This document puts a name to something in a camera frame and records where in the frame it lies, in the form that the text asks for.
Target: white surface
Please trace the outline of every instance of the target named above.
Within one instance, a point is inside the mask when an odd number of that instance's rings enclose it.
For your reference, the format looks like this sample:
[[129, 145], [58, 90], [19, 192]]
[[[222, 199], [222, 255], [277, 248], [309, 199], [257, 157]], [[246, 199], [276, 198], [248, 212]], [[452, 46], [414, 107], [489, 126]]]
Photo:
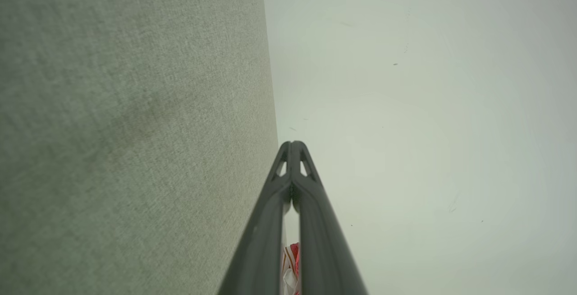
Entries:
[[370, 293], [577, 294], [577, 0], [265, 2], [279, 142]]

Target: gray fabric panel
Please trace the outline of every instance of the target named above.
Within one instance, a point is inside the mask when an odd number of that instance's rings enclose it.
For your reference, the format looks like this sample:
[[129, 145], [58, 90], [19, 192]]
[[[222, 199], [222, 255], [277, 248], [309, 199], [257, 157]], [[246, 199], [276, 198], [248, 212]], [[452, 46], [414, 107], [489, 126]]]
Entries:
[[278, 145], [263, 1], [0, 5], [0, 293], [215, 293]]

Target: gray fabric surface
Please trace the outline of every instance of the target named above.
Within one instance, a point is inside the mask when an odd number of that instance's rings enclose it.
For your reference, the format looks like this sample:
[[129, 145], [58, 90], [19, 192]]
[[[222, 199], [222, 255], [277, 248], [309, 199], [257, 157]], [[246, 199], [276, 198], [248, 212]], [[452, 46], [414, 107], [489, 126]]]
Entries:
[[0, 5], [0, 293], [215, 293], [278, 145], [263, 1]]

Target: white wall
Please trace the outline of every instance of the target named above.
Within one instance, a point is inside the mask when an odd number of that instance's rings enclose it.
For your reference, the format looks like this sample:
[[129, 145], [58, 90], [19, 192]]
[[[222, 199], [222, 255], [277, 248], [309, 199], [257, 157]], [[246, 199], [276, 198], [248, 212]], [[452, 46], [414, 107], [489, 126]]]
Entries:
[[577, 0], [265, 2], [279, 142], [370, 293], [577, 294]]

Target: textured fabric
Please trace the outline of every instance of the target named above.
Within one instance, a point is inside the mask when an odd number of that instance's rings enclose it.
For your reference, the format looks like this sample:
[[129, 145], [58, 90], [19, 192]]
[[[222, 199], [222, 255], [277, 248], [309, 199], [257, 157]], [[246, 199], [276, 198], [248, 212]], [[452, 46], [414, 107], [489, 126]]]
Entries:
[[0, 5], [0, 293], [215, 293], [278, 145], [263, 1]]

